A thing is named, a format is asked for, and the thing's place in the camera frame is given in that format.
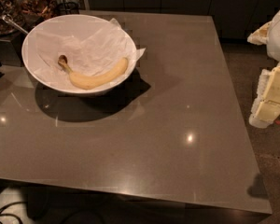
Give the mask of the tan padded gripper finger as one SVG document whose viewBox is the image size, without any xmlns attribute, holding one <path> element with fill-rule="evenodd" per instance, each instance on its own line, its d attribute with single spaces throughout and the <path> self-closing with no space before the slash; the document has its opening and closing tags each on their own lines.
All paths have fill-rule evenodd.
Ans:
<svg viewBox="0 0 280 224">
<path fill-rule="evenodd" d="M 270 28 L 271 23 L 268 21 L 263 24 L 260 28 L 258 28 L 255 32 L 249 35 L 247 41 L 254 45 L 266 45 L 267 44 L 267 37 L 268 37 L 268 30 Z"/>
<path fill-rule="evenodd" d="M 267 128 L 280 116 L 280 63 L 271 71 L 263 69 L 259 76 L 257 97 L 251 107 L 249 124 Z"/>
</svg>

